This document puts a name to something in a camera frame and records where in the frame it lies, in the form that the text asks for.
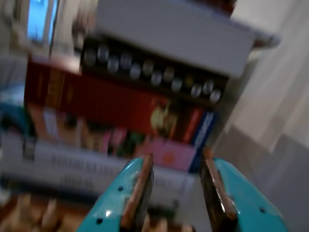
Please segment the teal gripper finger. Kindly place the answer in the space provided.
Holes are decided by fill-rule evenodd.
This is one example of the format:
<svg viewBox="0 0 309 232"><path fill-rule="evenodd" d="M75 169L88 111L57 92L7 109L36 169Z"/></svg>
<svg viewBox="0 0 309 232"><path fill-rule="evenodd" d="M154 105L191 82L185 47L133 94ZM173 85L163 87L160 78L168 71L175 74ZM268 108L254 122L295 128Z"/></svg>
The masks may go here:
<svg viewBox="0 0 309 232"><path fill-rule="evenodd" d="M130 160L99 196L79 232L141 232L154 182L153 156Z"/></svg>
<svg viewBox="0 0 309 232"><path fill-rule="evenodd" d="M214 232L287 232L280 211L231 163L203 150L200 181Z"/></svg>

